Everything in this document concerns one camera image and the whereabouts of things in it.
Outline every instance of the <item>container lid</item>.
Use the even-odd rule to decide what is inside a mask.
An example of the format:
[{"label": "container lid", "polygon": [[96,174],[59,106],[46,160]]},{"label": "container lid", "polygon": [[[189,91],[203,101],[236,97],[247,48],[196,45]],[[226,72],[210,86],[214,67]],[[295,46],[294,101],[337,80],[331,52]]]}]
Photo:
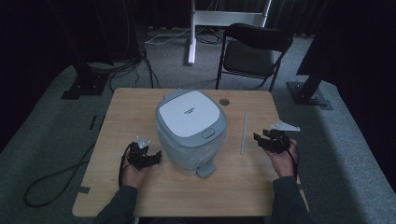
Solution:
[{"label": "container lid", "polygon": [[157,128],[182,147],[199,147],[216,139],[227,118],[212,98],[200,91],[175,90],[158,104]]},{"label": "container lid", "polygon": [[218,106],[199,91],[179,95],[162,105],[159,112],[169,131],[178,137],[198,134],[220,117]]}]

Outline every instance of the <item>chair backrest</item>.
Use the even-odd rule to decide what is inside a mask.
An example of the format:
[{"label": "chair backrest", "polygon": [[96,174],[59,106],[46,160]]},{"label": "chair backrest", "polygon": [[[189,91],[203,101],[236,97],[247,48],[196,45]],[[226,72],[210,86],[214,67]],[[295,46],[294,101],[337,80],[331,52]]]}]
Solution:
[{"label": "chair backrest", "polygon": [[286,52],[293,42],[292,35],[280,30],[244,23],[234,23],[225,29],[223,45],[227,37],[234,38],[255,49],[270,49],[279,52]]}]

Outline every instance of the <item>person's arm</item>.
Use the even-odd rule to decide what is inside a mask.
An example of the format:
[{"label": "person's arm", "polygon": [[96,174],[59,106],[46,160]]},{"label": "person's arm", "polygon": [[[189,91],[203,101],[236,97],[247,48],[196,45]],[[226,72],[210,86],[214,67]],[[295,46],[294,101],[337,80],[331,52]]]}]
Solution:
[{"label": "person's arm", "polygon": [[[290,154],[296,159],[297,142],[290,139]],[[281,154],[264,149],[270,157],[274,169],[279,176],[273,183],[274,185],[274,202],[271,223],[273,224],[291,224],[291,223],[312,223],[312,220],[305,207],[303,197],[297,186],[294,177],[294,164],[290,154],[284,151]]]},{"label": "person's arm", "polygon": [[274,194],[271,223],[312,223],[293,175],[275,180]]},{"label": "person's arm", "polygon": [[121,186],[111,202],[99,213],[92,224],[132,223],[136,198],[136,188]]},{"label": "person's arm", "polygon": [[127,158],[125,158],[123,166],[122,186],[111,202],[95,218],[93,224],[121,224],[131,223],[134,220],[137,192],[151,167],[145,167],[138,171],[129,164]]}]

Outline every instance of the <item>sleeve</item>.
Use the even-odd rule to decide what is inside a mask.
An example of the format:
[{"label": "sleeve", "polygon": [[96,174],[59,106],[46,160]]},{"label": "sleeve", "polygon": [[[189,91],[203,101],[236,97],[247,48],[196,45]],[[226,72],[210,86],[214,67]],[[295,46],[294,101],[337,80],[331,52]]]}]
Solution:
[{"label": "sleeve", "polygon": [[312,223],[294,176],[274,181],[273,224]]},{"label": "sleeve", "polygon": [[137,189],[121,186],[111,202],[98,214],[92,224],[131,223],[134,220]]}]

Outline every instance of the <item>small round object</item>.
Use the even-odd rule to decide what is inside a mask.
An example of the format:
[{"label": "small round object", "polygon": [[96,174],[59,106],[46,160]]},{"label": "small round object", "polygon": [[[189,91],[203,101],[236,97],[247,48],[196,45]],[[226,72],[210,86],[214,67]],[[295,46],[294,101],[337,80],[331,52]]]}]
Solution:
[{"label": "small round object", "polygon": [[221,104],[221,105],[229,105],[229,104],[230,104],[230,101],[229,101],[228,99],[222,98],[222,99],[220,100],[220,104]]}]

